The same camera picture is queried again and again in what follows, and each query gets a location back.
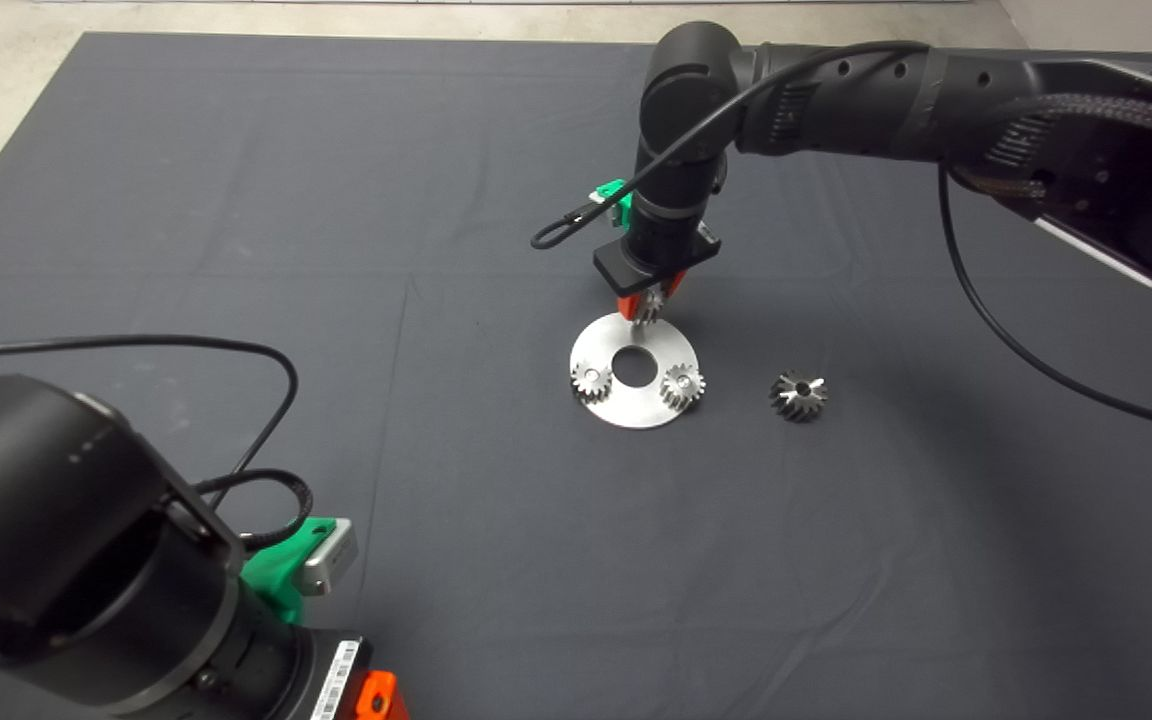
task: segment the barcode label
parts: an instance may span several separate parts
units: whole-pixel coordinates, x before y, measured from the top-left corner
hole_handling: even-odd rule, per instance
[[[328,679],[323,682],[323,691],[319,692],[319,702],[314,704],[314,714],[310,715],[310,720],[332,720],[335,717],[335,711],[340,706],[340,694],[344,691],[349,670],[353,669],[353,659],[357,654],[357,641],[342,641],[338,644],[338,652],[332,659],[332,667],[328,668]]]

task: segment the center hole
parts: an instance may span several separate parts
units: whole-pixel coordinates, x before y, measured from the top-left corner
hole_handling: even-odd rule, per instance
[[[655,379],[655,357],[636,344],[622,347],[612,357],[612,373],[627,386],[649,386]]]

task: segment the orange part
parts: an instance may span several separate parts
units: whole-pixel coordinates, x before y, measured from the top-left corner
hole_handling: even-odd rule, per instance
[[[666,291],[664,291],[664,296],[666,296],[666,297],[673,297],[673,293],[679,289],[679,283],[682,282],[682,275],[685,275],[685,274],[687,274],[687,270],[684,270],[684,272],[677,273],[672,279],[672,281],[669,281],[669,287],[667,288]]]
[[[367,670],[355,706],[357,720],[411,720],[407,703],[397,691],[397,675],[385,670]]]
[[[627,320],[634,319],[634,314],[639,311],[639,294],[635,293],[628,297],[617,297],[616,310],[621,311],[622,318]]]

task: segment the concrete floor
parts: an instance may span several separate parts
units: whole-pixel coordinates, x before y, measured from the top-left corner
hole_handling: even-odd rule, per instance
[[[881,5],[31,3],[0,0],[0,149],[83,31],[654,41],[690,18],[741,40],[1023,46],[996,0]]]

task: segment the black cable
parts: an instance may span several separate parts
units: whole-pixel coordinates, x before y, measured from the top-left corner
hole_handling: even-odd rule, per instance
[[[256,439],[230,470],[230,473],[241,473],[247,469],[252,457],[265,445],[266,439],[278,427],[280,420],[287,415],[291,402],[296,400],[297,388],[301,386],[300,377],[296,373],[296,365],[291,364],[287,355],[282,355],[275,348],[257,342],[241,340],[228,340],[228,338],[191,336],[191,334],[108,334],[107,336],[83,336],[83,338],[46,338],[46,340],[28,340],[17,342],[0,342],[0,355],[28,355],[33,353],[55,353],[63,350],[92,350],[97,347],[202,347],[207,350],[226,350],[230,353],[244,353],[248,355],[260,355],[270,357],[287,374],[287,391],[283,393],[283,401],[279,402],[274,414],[266,420],[265,427],[260,430]],[[220,501],[225,499],[228,488],[220,488],[214,498],[211,498],[211,509],[214,510]]]
[[[1011,336],[1011,333],[1007,332],[1002,324],[998,323],[998,319],[990,313],[986,306],[984,306],[984,301],[980,300],[975,286],[972,285],[972,279],[968,276],[968,270],[963,265],[963,256],[958,253],[958,241],[954,232],[954,215],[950,212],[950,179],[948,179],[948,170],[945,165],[940,165],[940,169],[937,173],[937,187],[938,192],[940,192],[941,199],[941,226],[945,229],[945,244],[950,251],[950,262],[954,263],[954,274],[958,278],[958,283],[963,286],[963,293],[967,294],[968,301],[972,302],[975,311],[984,320],[984,324],[990,326],[993,334],[996,334],[998,340],[1005,342],[1007,347],[1010,348],[1013,353],[1020,356],[1022,361],[1029,363],[1030,366],[1038,370],[1039,373],[1047,376],[1053,379],[1053,381],[1062,384],[1066,388],[1069,388],[1084,397],[1091,397],[1100,404],[1114,407],[1115,410],[1121,410],[1123,414],[1135,415],[1137,418],[1143,418],[1144,420],[1152,420],[1152,410],[1149,407],[1136,406],[1132,402],[1121,400],[1121,397],[1114,397],[1112,395],[1106,395],[1098,391],[1097,388],[1087,387],[1083,382],[1075,381],[1074,378],[1061,373],[1060,370],[1052,367],[1047,363],[1043,363],[1038,359],[1038,356],[1030,353],[1026,347],[1021,344],[1016,338]]]
[[[1021,118],[1092,118],[1106,122],[1147,129],[1152,132],[1152,100],[1116,94],[1078,94],[1053,92],[1021,97],[988,111],[980,124],[1010,122]]]
[[[713,113],[708,113],[699,123],[689,129],[687,132],[682,132],[677,141],[673,142],[673,145],[666,147],[664,152],[655,156],[655,159],[645,165],[643,169],[635,173],[635,176],[628,179],[628,181],[621,185],[620,190],[616,190],[612,196],[607,197],[602,202],[598,202],[593,209],[588,213],[585,209],[575,210],[556,222],[545,225],[540,228],[538,233],[531,236],[531,247],[536,250],[550,250],[551,247],[558,247],[558,243],[563,242],[568,237],[573,236],[581,229],[585,228],[594,221],[599,215],[605,213],[608,209],[614,209],[623,197],[628,194],[634,192],[643,179],[650,176],[660,165],[667,164],[674,156],[679,153],[680,150],[684,149],[687,143],[695,141],[696,136],[700,132],[707,131],[707,129],[721,120],[732,114],[733,111],[738,109],[741,105],[759,92],[767,90],[778,85],[778,83],[791,82],[798,79],[799,76],[805,76],[805,74],[812,73],[814,69],[819,68],[820,65],[833,63],[836,60],[846,60],[855,55],[864,55],[869,53],[923,53],[923,51],[929,50],[929,45],[922,44],[922,41],[904,41],[904,40],[890,40],[890,41],[861,41],[861,44],[849,45],[846,47],[832,47],[832,50],[823,50],[810,58],[797,61],[795,65],[787,65],[786,67],[778,69],[776,71],[768,74],[758,78],[753,85],[745,88],[734,94],[730,100],[718,106]],[[550,233],[555,232],[558,228],[566,228],[563,232],[559,233],[556,236],[548,238]]]
[[[243,533],[243,547],[247,548],[247,552],[265,550],[293,537],[297,530],[301,530],[301,525],[305,524],[310,511],[314,509],[314,493],[310,492],[310,486],[308,486],[305,480],[302,480],[296,473],[289,473],[287,470],[275,468],[259,468],[243,470],[241,473],[221,475],[219,478],[196,483],[194,488],[198,492],[198,495],[209,495],[209,493],[214,492],[223,493],[229,491],[229,488],[255,480],[274,480],[274,483],[282,484],[283,487],[291,491],[296,497],[297,510],[296,518],[293,518],[291,523],[273,530],[273,532]]]

